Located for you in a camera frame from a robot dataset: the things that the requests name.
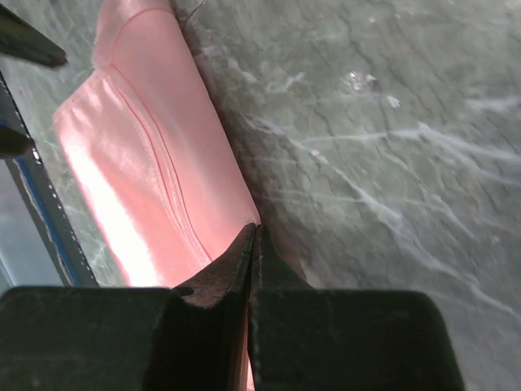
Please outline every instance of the pink fabric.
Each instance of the pink fabric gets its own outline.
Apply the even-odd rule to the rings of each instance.
[[[168,0],[106,0],[94,67],[59,141],[127,284],[174,287],[256,207]]]

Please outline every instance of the gray marble countertop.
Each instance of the gray marble countertop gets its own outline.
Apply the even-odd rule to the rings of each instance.
[[[68,52],[1,65],[102,284],[122,280],[51,114],[90,74],[101,0],[4,4]],[[318,287],[442,309],[470,391],[521,389],[521,2],[179,0],[263,221]]]

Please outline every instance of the black plastic part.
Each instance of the black plastic part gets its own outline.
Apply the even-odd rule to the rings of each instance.
[[[62,48],[0,5],[0,53],[55,68],[67,63]]]
[[[260,290],[252,300],[256,391],[462,391],[444,321],[416,292]]]
[[[0,300],[0,389],[141,390],[168,289],[13,288]]]
[[[11,92],[0,73],[0,121],[11,130],[20,133],[21,137],[28,137],[28,131]],[[47,170],[41,160],[32,151],[25,153],[18,160],[5,160],[11,175],[24,198],[33,221],[40,236],[53,260],[57,270],[66,285],[77,285],[82,287],[97,287],[92,270],[76,241],[72,228],[67,219],[59,197],[49,179]],[[26,186],[27,181],[33,185],[33,189]],[[34,202],[34,191],[41,201]]]
[[[464,389],[428,297],[295,276],[246,226],[173,290],[15,288],[0,299],[0,389],[236,390],[246,335],[256,391]]]

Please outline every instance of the stitching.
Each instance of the stitching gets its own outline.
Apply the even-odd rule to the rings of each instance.
[[[141,115],[139,115],[140,111],[138,109],[134,108],[133,104],[127,99],[126,93],[123,92],[116,85],[115,82],[113,82],[112,85],[117,90],[117,92],[121,95],[122,99],[125,101],[126,106],[128,107],[128,109],[132,112],[132,114],[138,121],[139,125],[142,128],[143,133],[147,136],[148,141],[151,145],[152,155],[155,158],[156,173],[158,174],[158,178],[160,179],[160,182],[163,184],[163,186],[161,188],[163,205],[165,206],[166,204],[168,204],[170,207],[169,209],[165,208],[166,212],[169,214],[169,219],[170,219],[171,223],[174,224],[174,226],[176,226],[176,228],[180,231],[180,233],[182,234],[182,237],[184,238],[185,243],[188,245],[188,248],[190,249],[192,254],[195,256],[195,258],[198,261],[204,259],[203,266],[206,266],[210,262],[209,256],[206,253],[206,251],[204,250],[203,245],[200,243],[199,238],[197,237],[197,234],[194,232],[194,228],[191,225],[190,218],[188,216],[188,212],[186,211],[185,203],[183,201],[182,190],[179,185],[179,181],[177,180],[177,175],[175,173],[175,166],[172,162],[172,157],[169,154],[168,148],[166,147],[166,143],[161,135],[159,126],[155,122],[154,117],[151,115],[150,110],[148,109],[146,104],[143,102],[143,100],[138,95],[138,93],[134,90],[134,88],[130,85],[130,83],[126,80],[125,76],[123,76],[121,71],[119,69],[117,69],[117,67],[114,64],[112,65],[112,67],[115,71],[117,71],[117,76],[121,77],[125,81],[125,83],[127,84],[127,88],[129,88],[136,95],[136,97],[139,100],[139,103],[143,106],[145,113],[148,115],[149,122],[151,124],[153,124],[155,127],[155,132],[154,132],[155,135],[150,135],[147,131],[147,126],[144,125],[144,123],[146,123],[148,121],[146,119],[142,118]],[[158,138],[158,136],[159,136],[159,143],[160,143],[159,148],[162,149],[164,151],[164,153],[158,153],[157,147],[154,147],[155,143],[154,143],[153,139]],[[165,183],[164,172],[161,169],[161,164],[160,164],[161,155],[166,155],[166,158],[168,159],[169,164],[167,163],[165,165],[167,166],[166,167],[167,175],[170,178],[169,182],[171,182],[171,185],[174,187],[173,195],[170,194],[171,192],[168,190],[169,187],[167,187],[167,185]]]

